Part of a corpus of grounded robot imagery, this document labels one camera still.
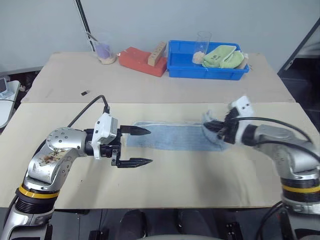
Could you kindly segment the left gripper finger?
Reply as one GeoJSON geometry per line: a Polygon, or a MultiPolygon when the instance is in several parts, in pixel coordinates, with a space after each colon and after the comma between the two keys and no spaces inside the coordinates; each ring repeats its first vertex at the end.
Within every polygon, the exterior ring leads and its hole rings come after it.
{"type": "Polygon", "coordinates": [[[130,158],[129,160],[120,160],[121,149],[114,148],[111,155],[111,165],[117,168],[138,168],[151,163],[152,159],[147,158],[130,158]]]}
{"type": "Polygon", "coordinates": [[[151,131],[133,125],[121,125],[117,131],[118,136],[122,136],[123,134],[129,134],[132,136],[143,136],[151,134],[151,131]]]}

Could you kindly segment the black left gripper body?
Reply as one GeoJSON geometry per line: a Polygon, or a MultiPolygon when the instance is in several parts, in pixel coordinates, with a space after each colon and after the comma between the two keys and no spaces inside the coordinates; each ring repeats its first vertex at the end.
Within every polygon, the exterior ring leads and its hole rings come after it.
{"type": "Polygon", "coordinates": [[[100,156],[111,158],[111,159],[119,159],[121,157],[121,137],[122,135],[117,135],[114,140],[110,143],[101,143],[100,144],[100,156]]]}

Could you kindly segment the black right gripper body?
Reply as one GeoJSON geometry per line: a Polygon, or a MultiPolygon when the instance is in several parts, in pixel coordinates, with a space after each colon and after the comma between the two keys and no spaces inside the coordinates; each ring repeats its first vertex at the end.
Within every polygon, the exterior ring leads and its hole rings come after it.
{"type": "Polygon", "coordinates": [[[218,139],[232,145],[236,143],[236,134],[239,127],[239,122],[236,118],[239,116],[240,114],[235,107],[229,110],[224,118],[223,127],[218,131],[218,139]]]}

